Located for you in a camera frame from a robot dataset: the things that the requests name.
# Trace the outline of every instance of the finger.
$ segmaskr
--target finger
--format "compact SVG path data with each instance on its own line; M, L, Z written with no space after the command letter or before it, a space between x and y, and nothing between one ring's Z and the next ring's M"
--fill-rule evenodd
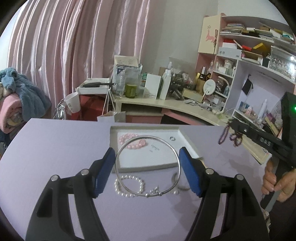
M293 192L294 192L294 191L292 191L292 192L290 192L290 193L288 193L288 194L287 194L287 193L284 193L284 192L281 192L277 200L278 200L279 202L285 202L285 201L287 201L287 199L288 199L289 197L292 196Z
M295 178L295 172L288 172L286 175L282 177L281 180L278 181L278 183L274 187L274 191L281 190L287 187L288 185L295 186Z
M273 174L272 172L266 172L265 175L263 176L263 179L266 179L273 185L276 184L276 175Z
M261 188L261 192L262 192L264 195L268 195L268 194L269 194L269 191L268 191L265 187L262 187L262 188Z
M273 165L272 160L270 159L270 160L267 162L267 164L266 164L265 170L268 170L269 172L272 172L273 168L274 168L274 165Z
M274 185L272 185L270 182L268 182L266 179L263 179L263 186L269 191L274 191Z

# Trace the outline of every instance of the cabinet door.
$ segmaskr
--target cabinet door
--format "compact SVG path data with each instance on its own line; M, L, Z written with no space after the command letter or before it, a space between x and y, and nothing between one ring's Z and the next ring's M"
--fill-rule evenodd
M221 15L205 17L202 25L202 34L200 37L199 53L214 53L215 39L219 39ZM215 54L217 54L218 45L216 45Z

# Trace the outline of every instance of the hand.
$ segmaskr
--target hand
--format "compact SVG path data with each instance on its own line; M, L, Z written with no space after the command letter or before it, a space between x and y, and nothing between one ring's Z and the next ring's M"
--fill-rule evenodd
M262 193L264 195L268 195L269 192L279 191L281 193L278 197L278 201L285 202L295 191L295 183L296 183L296 171L295 169L286 173L281 180L276 183L276 176L272 173L274 166L273 162L270 159L267 162L265 167L265 174L263 176L263 186L262 186Z

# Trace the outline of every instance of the blue gripper pad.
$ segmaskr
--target blue gripper pad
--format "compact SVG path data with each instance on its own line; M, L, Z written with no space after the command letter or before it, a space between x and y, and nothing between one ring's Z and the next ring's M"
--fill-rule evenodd
M104 191L110 173L115 163L115 151L109 148L101 160L95 161L90 171L95 176L94 196L98 197Z
M179 159L181 167L183 168L183 171L189 182L191 191L193 191L197 196L200 196L202 194L200 175L205 169L204 165L200 160L193 159L185 147L180 149Z

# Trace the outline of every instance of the wall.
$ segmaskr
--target wall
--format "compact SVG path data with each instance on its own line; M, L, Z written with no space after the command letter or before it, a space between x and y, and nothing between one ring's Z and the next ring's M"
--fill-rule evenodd
M3 34L0 36L0 70L7 68L7 57L8 57L8 48L10 42L10 36L12 34L13 26L16 22L17 16L20 12L20 9L12 17L8 25L6 26Z
M267 18L287 24L278 9L268 0L218 0L218 13Z
M169 57L195 66L205 15L217 15L218 0L161 0L150 22L143 71L158 74Z

